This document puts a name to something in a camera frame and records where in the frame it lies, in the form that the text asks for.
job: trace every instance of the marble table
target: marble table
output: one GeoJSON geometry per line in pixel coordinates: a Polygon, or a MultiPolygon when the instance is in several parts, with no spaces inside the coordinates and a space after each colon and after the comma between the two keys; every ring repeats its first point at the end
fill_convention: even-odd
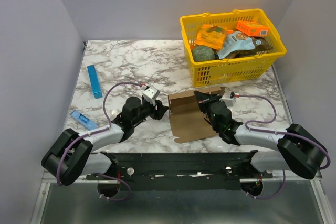
{"type": "MultiPolygon", "coordinates": [[[[193,89],[186,65],[181,40],[119,40],[89,41],[80,68],[76,89],[69,110],[66,127],[76,131],[85,131],[70,116],[74,109],[79,110],[99,126],[107,124],[102,110],[103,98],[95,99],[87,66],[95,65],[103,95],[116,83],[133,81],[154,85],[161,91],[158,99],[168,104],[167,95],[193,89]]],[[[277,119],[265,127],[285,128],[289,125],[282,105],[282,98],[272,68],[259,79],[226,83],[226,90],[240,94],[256,94],[268,97],[277,109],[277,119]]],[[[107,99],[107,111],[111,118],[116,116],[125,100],[131,95],[141,95],[141,90],[128,85],[117,87],[107,99]]],[[[233,107],[233,117],[247,120],[270,120],[273,111],[270,105],[261,99],[238,98],[233,107]]],[[[228,145],[218,136],[185,144],[174,142],[168,113],[162,120],[149,118],[135,129],[135,133],[126,141],[111,144],[100,151],[108,152],[249,152],[255,146],[228,145]]]]}

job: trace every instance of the yellow basket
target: yellow basket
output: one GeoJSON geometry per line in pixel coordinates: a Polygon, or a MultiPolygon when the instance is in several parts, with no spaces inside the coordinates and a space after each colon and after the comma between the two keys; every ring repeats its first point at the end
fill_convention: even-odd
{"type": "Polygon", "coordinates": [[[261,9],[233,10],[231,13],[183,16],[180,18],[184,55],[193,81],[193,86],[213,85],[232,81],[256,79],[262,75],[279,57],[286,53],[286,48],[281,42],[280,35],[272,22],[261,9]],[[203,24],[214,24],[235,29],[237,21],[256,21],[269,27],[265,39],[273,47],[263,54],[239,59],[211,60],[195,62],[190,45],[195,45],[197,32],[203,24]]]}

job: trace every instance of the grocery item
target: grocery item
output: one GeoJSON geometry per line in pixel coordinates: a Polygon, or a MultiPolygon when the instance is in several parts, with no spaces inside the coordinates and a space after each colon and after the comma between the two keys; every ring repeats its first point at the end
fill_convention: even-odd
{"type": "Polygon", "coordinates": [[[248,36],[264,37],[268,34],[268,27],[254,21],[238,21],[236,28],[248,36]]]}
{"type": "Polygon", "coordinates": [[[199,45],[194,47],[192,54],[195,62],[209,61],[215,59],[215,53],[212,48],[199,45]]]}
{"type": "Polygon", "coordinates": [[[226,37],[226,28],[203,24],[197,33],[196,44],[220,50],[226,37]]]}
{"type": "Polygon", "coordinates": [[[249,37],[241,31],[227,36],[223,48],[217,51],[219,59],[233,59],[236,54],[257,54],[271,50],[272,46],[264,38],[249,37]]]}

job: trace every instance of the cable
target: cable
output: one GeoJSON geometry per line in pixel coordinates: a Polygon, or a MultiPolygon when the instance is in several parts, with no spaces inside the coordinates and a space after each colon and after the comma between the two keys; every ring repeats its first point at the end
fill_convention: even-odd
{"type": "Polygon", "coordinates": [[[125,182],[125,181],[123,181],[123,180],[121,180],[121,179],[119,179],[119,178],[110,177],[110,176],[107,176],[107,175],[104,175],[104,174],[95,174],[95,175],[97,175],[97,176],[101,176],[101,177],[104,177],[104,178],[108,178],[108,179],[111,179],[111,180],[116,180],[116,181],[118,181],[118,182],[121,182],[121,183],[123,183],[124,185],[126,185],[126,187],[127,187],[127,189],[128,189],[128,192],[129,192],[129,193],[126,195],[126,197],[121,198],[121,199],[114,199],[114,198],[106,197],[104,194],[101,194],[100,192],[98,192],[101,198],[104,198],[104,199],[107,199],[107,200],[110,200],[110,201],[124,201],[124,200],[128,199],[128,198],[132,195],[131,187],[130,187],[129,184],[127,184],[127,182],[125,182]]]}
{"type": "MultiPolygon", "coordinates": [[[[111,125],[112,125],[112,121],[111,121],[110,117],[107,115],[106,108],[105,108],[105,102],[106,102],[106,99],[107,99],[107,96],[109,95],[109,93],[110,93],[115,87],[117,87],[117,86],[119,86],[119,85],[123,85],[123,84],[131,84],[131,85],[135,85],[135,86],[138,86],[138,87],[142,87],[142,86],[144,85],[144,84],[137,84],[137,83],[135,83],[135,82],[119,82],[119,83],[117,83],[116,85],[114,85],[114,86],[113,86],[113,87],[106,93],[106,95],[105,95],[105,97],[104,97],[104,101],[103,101],[103,111],[104,111],[104,115],[106,116],[106,118],[107,118],[107,120],[108,120],[108,122],[109,122],[110,127],[111,127],[111,125]]],[[[110,129],[110,128],[103,128],[103,129],[101,129],[101,130],[97,130],[97,131],[91,132],[91,135],[95,135],[95,134],[98,134],[98,133],[102,133],[102,132],[104,132],[104,131],[108,131],[109,129],[110,129]]],[[[87,137],[87,136],[89,136],[88,133],[86,133],[86,134],[84,134],[84,135],[82,135],[82,136],[79,136],[78,138],[76,138],[75,140],[73,140],[73,141],[69,144],[69,146],[64,150],[63,155],[62,155],[62,157],[61,157],[61,159],[60,159],[60,161],[59,161],[59,163],[58,163],[57,171],[56,171],[56,182],[57,182],[57,185],[58,185],[58,186],[62,186],[62,183],[61,183],[61,181],[60,181],[61,168],[62,168],[62,164],[63,164],[63,162],[64,162],[64,160],[65,160],[65,158],[66,158],[68,152],[72,149],[72,147],[73,147],[78,141],[82,140],[84,137],[87,137]]]]}
{"type": "Polygon", "coordinates": [[[282,191],[283,188],[285,187],[285,182],[286,182],[286,173],[285,173],[284,170],[283,170],[282,172],[283,172],[283,174],[284,174],[284,180],[282,181],[282,184],[281,184],[280,188],[276,191],[276,193],[274,193],[274,194],[272,194],[272,195],[270,195],[270,196],[265,196],[265,197],[253,196],[253,195],[251,195],[251,194],[249,194],[249,193],[246,193],[246,196],[249,196],[249,197],[251,197],[251,198],[253,198],[253,199],[272,199],[272,198],[278,196],[279,193],[281,193],[281,191],[282,191]]]}
{"type": "Polygon", "coordinates": [[[275,109],[275,106],[273,105],[273,103],[267,99],[266,97],[262,97],[260,95],[239,95],[239,97],[248,97],[248,98],[262,98],[264,100],[266,100],[269,104],[271,104],[272,108],[273,108],[273,111],[274,111],[274,117],[272,120],[270,121],[258,121],[258,120],[249,120],[245,123],[245,127],[247,129],[249,129],[250,131],[257,131],[257,132],[264,132],[264,133],[272,133],[272,134],[276,134],[276,135],[287,135],[287,136],[293,136],[293,137],[297,137],[301,140],[304,140],[306,142],[308,142],[309,144],[311,144],[312,146],[318,148],[323,154],[324,156],[326,157],[327,159],[327,163],[320,167],[320,170],[324,170],[326,168],[328,168],[331,164],[331,158],[328,154],[328,152],[322,147],[320,146],[319,144],[315,143],[313,140],[309,139],[309,138],[306,138],[304,136],[301,136],[299,134],[295,134],[295,133],[290,133],[290,132],[286,132],[286,131],[274,131],[274,130],[267,130],[267,129],[256,129],[256,128],[252,128],[250,127],[248,124],[249,123],[272,123],[274,122],[274,120],[277,118],[277,111],[275,109]]]}

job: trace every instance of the open cardboard box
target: open cardboard box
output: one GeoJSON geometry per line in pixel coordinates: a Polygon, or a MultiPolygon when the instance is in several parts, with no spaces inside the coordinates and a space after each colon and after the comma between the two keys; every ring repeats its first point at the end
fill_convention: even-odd
{"type": "MultiPolygon", "coordinates": [[[[221,94],[224,87],[197,89],[202,93],[221,94]]],[[[194,90],[168,95],[170,109],[170,126],[177,143],[187,143],[217,135],[212,127],[204,120],[199,110],[194,90]]]]}

